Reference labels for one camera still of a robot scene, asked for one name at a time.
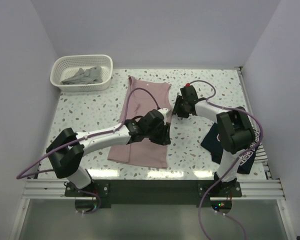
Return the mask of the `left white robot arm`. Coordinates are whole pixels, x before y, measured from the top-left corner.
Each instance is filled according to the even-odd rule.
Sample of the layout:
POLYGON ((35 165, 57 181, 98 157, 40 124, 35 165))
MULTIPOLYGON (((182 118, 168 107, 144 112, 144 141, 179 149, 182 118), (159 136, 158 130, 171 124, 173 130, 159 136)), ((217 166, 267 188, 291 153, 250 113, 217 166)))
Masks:
POLYGON ((88 171, 81 167, 82 158, 100 149, 130 145, 149 139, 157 145, 169 145, 171 110, 159 108, 139 119, 127 119, 113 127, 91 132, 74 132, 66 128, 46 149, 52 169, 58 179, 67 179, 82 196, 89 196, 94 184, 88 171))

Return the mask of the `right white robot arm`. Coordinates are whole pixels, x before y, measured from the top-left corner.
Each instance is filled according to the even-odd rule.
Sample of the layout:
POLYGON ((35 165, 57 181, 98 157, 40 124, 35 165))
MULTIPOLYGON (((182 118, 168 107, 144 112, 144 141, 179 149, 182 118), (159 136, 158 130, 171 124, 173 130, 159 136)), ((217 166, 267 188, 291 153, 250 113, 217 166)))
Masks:
POLYGON ((217 124, 223 153, 212 189, 217 196, 225 196, 231 190, 230 183, 237 179, 240 154, 249 149, 256 138, 249 113, 241 106, 224 107, 199 98, 190 84, 180 89, 172 113, 180 118, 204 117, 217 124))

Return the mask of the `pink tank top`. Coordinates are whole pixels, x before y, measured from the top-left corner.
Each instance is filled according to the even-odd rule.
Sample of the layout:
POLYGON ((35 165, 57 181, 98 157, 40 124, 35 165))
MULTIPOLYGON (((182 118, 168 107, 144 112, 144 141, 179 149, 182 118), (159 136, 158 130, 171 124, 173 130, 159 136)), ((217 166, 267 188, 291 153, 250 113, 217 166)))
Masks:
MULTIPOLYGON (((145 116, 157 105, 161 108, 171 109, 170 87, 171 85, 166 82, 148 82, 130 76, 119 122, 124 120, 126 107, 128 107, 127 119, 145 116)), ((168 167, 167 151, 166 145, 158 145, 145 138, 141 142, 112 146, 107 159, 134 166, 166 169, 168 167)))

